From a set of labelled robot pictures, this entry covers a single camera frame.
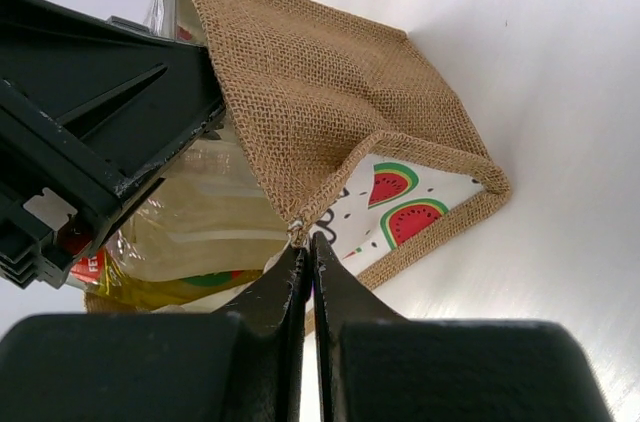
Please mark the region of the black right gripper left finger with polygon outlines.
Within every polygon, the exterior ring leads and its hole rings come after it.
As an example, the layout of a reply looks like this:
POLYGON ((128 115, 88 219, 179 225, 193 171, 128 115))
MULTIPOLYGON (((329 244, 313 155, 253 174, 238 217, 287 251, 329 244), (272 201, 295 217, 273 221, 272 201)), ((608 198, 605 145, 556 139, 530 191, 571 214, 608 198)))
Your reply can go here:
POLYGON ((295 421, 308 262, 288 248, 211 313, 55 314, 1 342, 5 421, 295 421))

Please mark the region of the clear bottle dark cap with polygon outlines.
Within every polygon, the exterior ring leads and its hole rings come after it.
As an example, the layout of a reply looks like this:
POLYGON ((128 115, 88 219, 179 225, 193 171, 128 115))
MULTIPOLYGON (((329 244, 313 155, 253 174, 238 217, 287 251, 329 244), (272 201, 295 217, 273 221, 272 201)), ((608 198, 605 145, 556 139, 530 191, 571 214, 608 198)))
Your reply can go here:
POLYGON ((142 23, 110 16, 107 23, 143 35, 204 46, 206 37, 191 0, 151 0, 142 23))

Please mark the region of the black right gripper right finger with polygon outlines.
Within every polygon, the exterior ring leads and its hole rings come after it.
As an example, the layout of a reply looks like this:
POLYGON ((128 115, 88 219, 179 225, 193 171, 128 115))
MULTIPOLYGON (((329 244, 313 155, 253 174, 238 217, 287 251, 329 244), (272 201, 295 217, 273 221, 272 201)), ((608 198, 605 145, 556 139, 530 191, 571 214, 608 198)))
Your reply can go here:
POLYGON ((326 421, 607 421, 579 343, 540 320, 407 319, 310 245, 326 421))

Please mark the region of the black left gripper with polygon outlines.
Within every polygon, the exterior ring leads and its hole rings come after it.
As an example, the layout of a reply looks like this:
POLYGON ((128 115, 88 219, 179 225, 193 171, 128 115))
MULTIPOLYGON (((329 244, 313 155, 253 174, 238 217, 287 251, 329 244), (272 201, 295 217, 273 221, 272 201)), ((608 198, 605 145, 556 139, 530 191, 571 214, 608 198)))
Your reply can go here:
POLYGON ((63 285, 223 110, 204 47, 1 0, 1 276, 63 285))

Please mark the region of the jute watermelon canvas bag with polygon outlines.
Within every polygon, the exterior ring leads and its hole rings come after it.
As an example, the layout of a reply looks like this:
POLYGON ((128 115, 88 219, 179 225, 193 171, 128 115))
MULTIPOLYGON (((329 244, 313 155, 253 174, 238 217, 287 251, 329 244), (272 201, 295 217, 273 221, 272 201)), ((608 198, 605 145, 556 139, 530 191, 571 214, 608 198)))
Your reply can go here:
POLYGON ((206 312, 323 234, 374 289, 510 196, 455 92, 396 28, 311 0, 191 0, 251 172, 288 241, 261 271, 137 279, 144 306, 85 291, 88 312, 206 312))

